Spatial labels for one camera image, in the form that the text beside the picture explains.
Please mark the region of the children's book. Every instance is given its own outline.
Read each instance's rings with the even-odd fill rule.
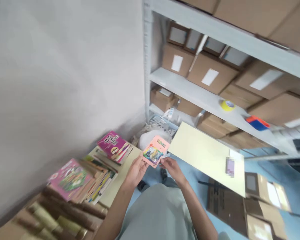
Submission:
[[[111,131],[98,142],[98,145],[108,155],[108,158],[114,160],[129,143],[115,131]]]
[[[91,180],[92,176],[73,158],[49,178],[50,186],[64,200],[76,196]]]
[[[170,144],[166,140],[160,136],[155,136],[144,149],[142,160],[149,163],[151,167],[156,168],[163,155],[167,153],[169,146]]]

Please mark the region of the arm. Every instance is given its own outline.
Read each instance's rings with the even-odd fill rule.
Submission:
[[[186,177],[183,175],[176,160],[164,158],[161,160],[162,167],[166,168],[170,175],[175,179],[181,189],[186,204],[188,206],[192,224],[199,240],[217,240],[218,232],[203,209],[197,195],[193,191]]]
[[[94,240],[114,240],[119,235],[134,189],[142,180],[148,166],[142,161],[142,155],[133,161]]]

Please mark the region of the pale yellow board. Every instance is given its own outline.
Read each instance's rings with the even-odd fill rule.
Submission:
[[[116,179],[110,184],[109,189],[107,189],[104,194],[101,196],[99,202],[106,205],[107,207],[111,207],[111,204],[117,195],[117,192],[119,191],[120,186],[122,185],[124,179],[126,178],[126,175],[128,173],[128,170],[133,162],[133,160],[142,153],[142,151],[131,145],[133,147],[131,153],[127,157],[125,163],[120,166],[118,169],[118,176]]]
[[[196,128],[182,122],[168,151],[245,197],[244,157]],[[226,174],[226,158],[234,158],[234,177]]]

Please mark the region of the hand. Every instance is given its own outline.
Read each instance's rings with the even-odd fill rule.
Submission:
[[[147,168],[149,167],[149,164],[142,160],[142,156],[143,155],[140,154],[135,160],[133,160],[128,170],[124,184],[129,187],[135,188],[142,180]]]
[[[176,160],[169,157],[163,158],[161,159],[160,167],[167,169],[178,185],[187,182]]]

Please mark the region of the white shelf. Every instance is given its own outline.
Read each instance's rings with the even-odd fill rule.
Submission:
[[[247,31],[185,4],[172,0],[151,0],[149,2],[152,11],[300,78],[300,54],[275,47],[255,38]]]
[[[153,103],[150,105],[149,110],[152,111],[153,113],[158,114],[159,116],[163,116],[164,112],[158,108],[156,105],[154,105]],[[174,109],[172,118],[169,119],[169,121],[177,126],[179,126],[181,124],[181,122],[185,122],[187,124],[189,124],[192,127],[196,127],[196,118],[195,117],[191,117],[190,115],[181,112],[177,109]]]
[[[245,117],[250,115],[244,109],[236,106],[232,112],[225,112],[220,106],[223,98],[189,82],[178,74],[159,68],[149,75],[149,79],[282,152],[287,154],[297,152],[291,141],[279,141],[270,130],[260,132],[254,129],[245,121]]]

